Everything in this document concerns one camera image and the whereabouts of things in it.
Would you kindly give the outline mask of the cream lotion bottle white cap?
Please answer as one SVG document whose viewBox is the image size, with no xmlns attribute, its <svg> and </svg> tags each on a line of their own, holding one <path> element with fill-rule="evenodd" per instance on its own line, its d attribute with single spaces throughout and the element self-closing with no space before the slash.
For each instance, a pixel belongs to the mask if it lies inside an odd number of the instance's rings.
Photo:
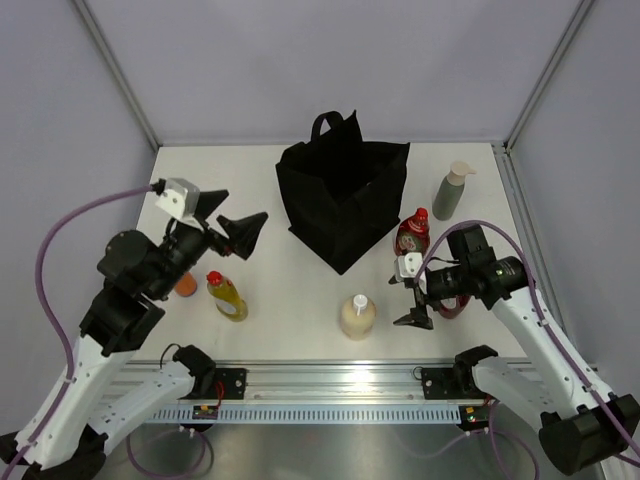
<svg viewBox="0 0 640 480">
<path fill-rule="evenodd" d="M 339 325 L 351 340 L 363 340 L 370 334 L 375 318 L 373 301 L 364 294 L 356 294 L 342 305 Z"/>
</svg>

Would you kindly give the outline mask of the orange bottle blue cap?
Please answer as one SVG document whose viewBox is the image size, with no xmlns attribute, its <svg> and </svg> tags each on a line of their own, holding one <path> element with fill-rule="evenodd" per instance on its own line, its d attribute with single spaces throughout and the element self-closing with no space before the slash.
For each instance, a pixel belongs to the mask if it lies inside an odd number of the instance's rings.
<svg viewBox="0 0 640 480">
<path fill-rule="evenodd" d="M 197 280 L 190 273 L 187 272 L 175 285 L 174 291 L 181 297 L 189 297 L 193 295 L 198 288 Z"/>
</svg>

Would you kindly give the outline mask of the yellow soap bottle red cap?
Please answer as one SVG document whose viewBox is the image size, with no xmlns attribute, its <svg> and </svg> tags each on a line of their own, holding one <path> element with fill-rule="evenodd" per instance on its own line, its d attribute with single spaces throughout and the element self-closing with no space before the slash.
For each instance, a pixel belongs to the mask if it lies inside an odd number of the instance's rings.
<svg viewBox="0 0 640 480">
<path fill-rule="evenodd" d="M 248 316 L 248 307 L 234 283 L 218 271 L 206 275 L 207 290 L 214 298 L 217 310 L 233 322 L 241 322 Z"/>
</svg>

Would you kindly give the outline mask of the green bottle beige pump cap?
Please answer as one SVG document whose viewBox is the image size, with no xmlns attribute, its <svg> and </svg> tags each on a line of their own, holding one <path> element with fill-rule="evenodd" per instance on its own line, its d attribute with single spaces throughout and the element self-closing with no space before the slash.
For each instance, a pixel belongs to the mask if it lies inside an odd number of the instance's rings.
<svg viewBox="0 0 640 480">
<path fill-rule="evenodd" d="M 455 161 L 442 179 L 432 205 L 436 219 L 449 220 L 455 212 L 466 185 L 466 177 L 476 174 L 476 170 L 464 161 Z"/>
</svg>

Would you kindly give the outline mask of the dark red soap bottle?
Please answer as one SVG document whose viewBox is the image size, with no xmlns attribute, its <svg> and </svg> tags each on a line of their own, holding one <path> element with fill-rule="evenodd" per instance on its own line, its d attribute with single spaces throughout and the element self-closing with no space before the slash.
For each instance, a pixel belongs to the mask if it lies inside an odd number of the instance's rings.
<svg viewBox="0 0 640 480">
<path fill-rule="evenodd" d="M 464 311 L 471 297 L 458 295 L 453 298 L 443 299 L 439 302 L 436 312 L 445 319 L 454 319 Z"/>
</svg>

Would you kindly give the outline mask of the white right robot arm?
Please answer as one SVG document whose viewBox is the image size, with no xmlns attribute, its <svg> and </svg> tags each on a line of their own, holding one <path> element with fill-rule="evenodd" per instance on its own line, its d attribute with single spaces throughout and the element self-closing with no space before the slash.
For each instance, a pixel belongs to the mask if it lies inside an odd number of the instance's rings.
<svg viewBox="0 0 640 480">
<path fill-rule="evenodd" d="M 419 252 L 396 258 L 390 281 L 411 290 L 415 301 L 398 324 L 430 330 L 428 312 L 442 301 L 479 300 L 514 336 L 542 382 L 528 380 L 482 345 L 456 357 L 457 392 L 490 396 L 508 407 L 537 433 L 549 461 L 567 476 L 610 457 L 624 460 L 626 450 L 637 452 L 638 401 L 616 394 L 583 359 L 536 288 L 522 250 L 497 258 L 486 229 L 500 230 L 469 220 L 439 237 L 449 246 L 450 267 L 432 270 L 430 255 Z"/>
</svg>

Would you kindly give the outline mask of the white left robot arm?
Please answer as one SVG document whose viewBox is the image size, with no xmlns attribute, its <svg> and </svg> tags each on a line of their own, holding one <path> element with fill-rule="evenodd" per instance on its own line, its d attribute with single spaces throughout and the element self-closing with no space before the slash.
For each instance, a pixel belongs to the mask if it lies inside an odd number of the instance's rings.
<svg viewBox="0 0 640 480">
<path fill-rule="evenodd" d="M 71 220 L 99 206 L 154 193 L 170 219 L 161 244 L 138 230 L 115 235 L 97 265 L 104 277 L 71 342 L 53 313 L 43 286 L 43 266 L 55 235 Z M 25 467 L 27 479 L 92 479 L 106 458 L 152 414 L 172 400 L 221 393 L 217 366 L 194 345 L 179 348 L 171 361 L 100 413 L 97 405 L 112 379 L 141 349 L 165 312 L 159 302 L 207 252 L 248 259 L 268 219 L 259 212 L 239 220 L 208 217 L 228 197 L 226 190 L 201 192 L 180 179 L 125 190 L 93 200 L 61 218 L 43 239 L 36 257 L 40 304 L 56 331 L 66 368 L 32 420 L 1 438 L 2 476 Z"/>
</svg>

